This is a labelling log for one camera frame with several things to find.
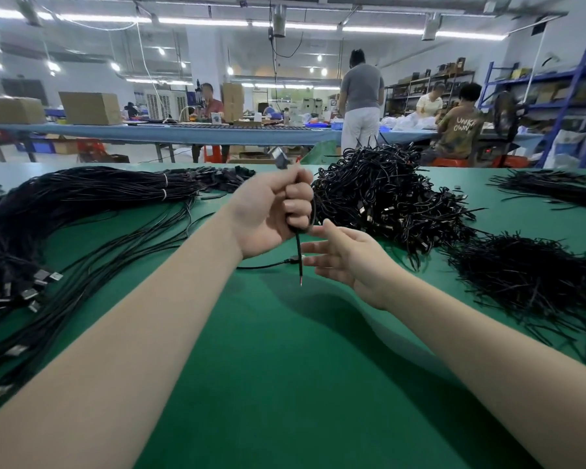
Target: white pants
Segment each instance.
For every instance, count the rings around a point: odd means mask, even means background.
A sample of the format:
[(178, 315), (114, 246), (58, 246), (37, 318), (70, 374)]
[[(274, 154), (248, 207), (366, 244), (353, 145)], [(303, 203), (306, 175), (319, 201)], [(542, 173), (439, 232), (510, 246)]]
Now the white pants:
[(341, 134), (341, 154), (347, 148), (375, 146), (375, 138), (380, 129), (379, 107), (365, 107), (345, 112), (343, 133)]

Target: green table surface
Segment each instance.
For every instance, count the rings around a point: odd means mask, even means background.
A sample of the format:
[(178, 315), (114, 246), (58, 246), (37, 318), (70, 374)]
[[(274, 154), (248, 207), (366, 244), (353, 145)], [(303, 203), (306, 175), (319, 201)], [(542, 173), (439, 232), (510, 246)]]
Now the green table surface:
[[(114, 166), (159, 171), (180, 165)], [(257, 171), (273, 169), (250, 166)], [(0, 164), (0, 184), (8, 189), (54, 170), (46, 164)], [(566, 239), (574, 251), (586, 250), (586, 209), (554, 212), (551, 204), (535, 198), (500, 202), (507, 195), (485, 183), (492, 174), (505, 171), (430, 168), (423, 174), (437, 187), (460, 185), (473, 208), (488, 207), (477, 212), (478, 229), (520, 230), (525, 236)], [(217, 210), (225, 200), (199, 202), (192, 213), (198, 218)], [(143, 225), (165, 207), (133, 209), (114, 219), (60, 230), (49, 239), (48, 262), (60, 269)], [(289, 241), (251, 262), (273, 263), (295, 252), (294, 242)], [(148, 256), (111, 280), (70, 322), (50, 357), (168, 255)], [(466, 287), (438, 252), (430, 255), (418, 276), (473, 305)], [(482, 312), (514, 327), (500, 311)], [(296, 266), (237, 271), (212, 311), (136, 467), (537, 466), (454, 382), (405, 326), (366, 306), (348, 288), (312, 271), (300, 288)]]

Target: workbench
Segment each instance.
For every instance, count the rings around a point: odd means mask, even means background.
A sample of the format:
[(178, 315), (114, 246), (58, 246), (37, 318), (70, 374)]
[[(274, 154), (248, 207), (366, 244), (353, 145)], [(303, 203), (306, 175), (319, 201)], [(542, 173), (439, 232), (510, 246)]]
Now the workbench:
[[(112, 166), (164, 169), (157, 163)], [(309, 168), (316, 172), (316, 166)], [(54, 170), (51, 164), (0, 164), (0, 184), (8, 190)], [(538, 198), (501, 202), (508, 195), (485, 183), (493, 174), (506, 174), (505, 170), (429, 168), (423, 174), (435, 187), (460, 185), (469, 195), (470, 207), (488, 207), (476, 213), (478, 229), (492, 233), (520, 229), (524, 236), (566, 239), (571, 250), (586, 250), (586, 209), (555, 212)], [(200, 218), (225, 200), (198, 201), (192, 215)], [(132, 209), (120, 212), (120, 217), (60, 230), (47, 244), (49, 265), (61, 269), (140, 227), (165, 207)], [(274, 263), (295, 253), (295, 241), (288, 241), (244, 265)], [(102, 288), (67, 325), (52, 356), (168, 255), (137, 261)], [(396, 258), (406, 257), (398, 252)], [(423, 260), (417, 275), (516, 328), (501, 311), (475, 305), (437, 251)], [(300, 287), (297, 266), (283, 265), (233, 274), (136, 465), (137, 469), (185, 467), (518, 469), (538, 465), (397, 319), (370, 308), (349, 288), (318, 277), (311, 269), (305, 270)]]
[[(57, 134), (94, 138), (101, 141), (121, 141), (128, 143), (153, 143), (157, 157), (163, 162), (161, 148), (169, 148), (169, 158), (175, 163), (173, 144), (200, 145), (255, 145), (255, 146), (313, 146), (322, 141), (336, 141), (341, 144), (341, 132), (330, 129), (290, 129), (287, 127), (255, 128), (208, 128), (208, 127), (174, 127), (163, 124), (121, 124), (121, 125), (60, 125), (46, 123), (42, 125), (0, 124), (0, 130), (15, 134), (27, 146), (31, 133)], [(382, 133), (380, 142), (403, 143), (431, 139), (437, 136), (433, 130), (408, 130)], [(494, 132), (481, 135), (481, 139), (496, 139)], [(515, 143), (533, 150), (542, 140), (542, 135), (520, 134)], [(31, 161), (36, 161), (34, 153), (29, 151)], [(0, 151), (0, 161), (4, 155)]]

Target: pile of tangled cables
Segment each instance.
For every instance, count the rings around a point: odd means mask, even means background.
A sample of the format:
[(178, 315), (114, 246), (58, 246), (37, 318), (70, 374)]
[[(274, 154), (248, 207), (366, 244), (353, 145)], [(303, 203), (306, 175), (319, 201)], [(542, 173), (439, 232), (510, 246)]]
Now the pile of tangled cables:
[(552, 334), (561, 338), (586, 364), (586, 254), (508, 233), (473, 237), (443, 252), (478, 304), (500, 307), (548, 346), (556, 347)]
[(511, 171), (506, 176), (493, 176), (494, 186), (516, 192), (512, 197), (547, 197), (551, 202), (586, 207), (586, 174), (567, 171)]
[[(182, 244), (196, 222), (190, 209), (200, 192), (234, 192), (253, 175), (239, 166), (160, 173), (77, 167), (32, 178), (0, 196), (0, 323), (15, 312), (27, 314), (23, 328), (0, 340), (0, 397), (39, 371), (69, 318), (104, 284), (134, 261)], [(46, 266), (44, 245), (57, 229), (105, 212), (167, 203), (156, 219), (67, 268)], [(49, 286), (58, 280), (61, 286)]]
[(475, 231), (463, 220), (474, 220), (474, 211), (465, 208), (463, 194), (434, 191), (417, 172), (419, 158), (397, 144), (347, 150), (313, 182), (317, 219), (393, 241), (415, 269), (419, 253), (467, 241)]

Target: plastic stool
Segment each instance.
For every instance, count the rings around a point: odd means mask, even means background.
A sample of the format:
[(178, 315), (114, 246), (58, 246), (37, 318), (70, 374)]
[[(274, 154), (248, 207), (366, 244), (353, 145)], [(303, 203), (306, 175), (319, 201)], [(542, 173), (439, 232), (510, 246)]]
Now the plastic stool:
[(221, 147), (219, 145), (211, 146), (212, 154), (209, 155), (208, 150), (204, 147), (204, 162), (205, 163), (221, 163)]
[(432, 166), (436, 167), (469, 167), (467, 159), (434, 158)]
[(529, 167), (529, 161), (523, 156), (501, 155), (493, 160), (491, 167)]

